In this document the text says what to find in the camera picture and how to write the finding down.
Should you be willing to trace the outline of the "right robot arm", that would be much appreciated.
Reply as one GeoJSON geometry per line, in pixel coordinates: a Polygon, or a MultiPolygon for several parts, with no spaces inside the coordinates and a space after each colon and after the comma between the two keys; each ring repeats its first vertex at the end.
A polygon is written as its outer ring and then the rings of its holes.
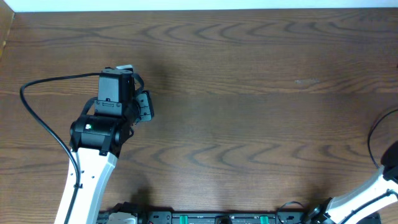
{"type": "Polygon", "coordinates": [[[397,143],[382,156],[381,166],[358,188],[329,198],[308,212],[304,223],[357,223],[397,202],[397,143]]]}

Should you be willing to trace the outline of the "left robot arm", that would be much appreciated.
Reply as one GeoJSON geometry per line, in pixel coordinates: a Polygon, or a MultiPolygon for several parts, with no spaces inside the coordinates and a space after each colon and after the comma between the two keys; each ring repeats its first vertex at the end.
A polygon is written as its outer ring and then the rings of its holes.
{"type": "Polygon", "coordinates": [[[56,223],[95,223],[103,194],[133,126],[154,117],[149,91],[132,65],[106,67],[98,95],[70,127],[72,159],[56,223]]]}

